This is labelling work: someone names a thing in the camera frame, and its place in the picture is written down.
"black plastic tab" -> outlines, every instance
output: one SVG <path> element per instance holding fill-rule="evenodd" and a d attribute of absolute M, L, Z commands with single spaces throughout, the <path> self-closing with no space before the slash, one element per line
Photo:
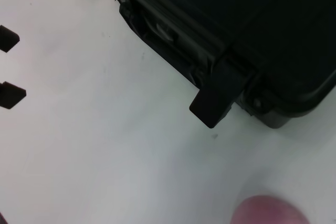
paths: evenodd
<path fill-rule="evenodd" d="M 190 106 L 206 126 L 213 128 L 230 111 L 253 73 L 244 74 L 227 60 L 221 60 Z"/>
<path fill-rule="evenodd" d="M 0 50 L 9 52 L 18 42 L 20 37 L 4 26 L 0 26 Z"/>
<path fill-rule="evenodd" d="M 0 106 L 6 109 L 11 109 L 18 104 L 27 92 L 17 86 L 14 86 L 8 82 L 0 84 Z"/>

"case latch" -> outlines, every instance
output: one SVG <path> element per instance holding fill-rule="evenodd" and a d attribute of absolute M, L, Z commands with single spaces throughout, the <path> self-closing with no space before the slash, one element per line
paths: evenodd
<path fill-rule="evenodd" d="M 190 105 L 190 111 L 209 128 L 215 127 L 230 111 L 253 74 L 251 70 L 244 73 L 228 59 L 221 60 Z"/>

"white surface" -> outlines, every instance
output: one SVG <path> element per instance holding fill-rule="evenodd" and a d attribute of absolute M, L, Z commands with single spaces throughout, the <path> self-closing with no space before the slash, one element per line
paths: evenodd
<path fill-rule="evenodd" d="M 234 106 L 215 129 L 197 93 L 127 27 L 113 0 L 0 0 L 21 42 L 0 81 L 0 212 L 9 224 L 220 224 L 253 194 L 336 219 L 336 92 L 271 130 Z"/>

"case lid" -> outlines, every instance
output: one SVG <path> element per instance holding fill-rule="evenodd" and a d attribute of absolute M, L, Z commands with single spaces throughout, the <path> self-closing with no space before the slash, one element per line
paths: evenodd
<path fill-rule="evenodd" d="M 310 111 L 336 84 L 335 0 L 147 1 L 208 40 L 213 63 L 228 48 L 247 60 L 284 114 Z"/>

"black foam piece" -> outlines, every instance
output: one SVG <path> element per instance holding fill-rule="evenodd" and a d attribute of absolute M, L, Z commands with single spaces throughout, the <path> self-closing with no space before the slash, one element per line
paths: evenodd
<path fill-rule="evenodd" d="M 11 109 L 26 97 L 26 90 L 14 86 L 8 82 L 0 84 L 0 106 L 5 109 Z"/>
<path fill-rule="evenodd" d="M 18 42 L 20 37 L 4 26 L 0 26 L 0 50 L 9 52 Z"/>

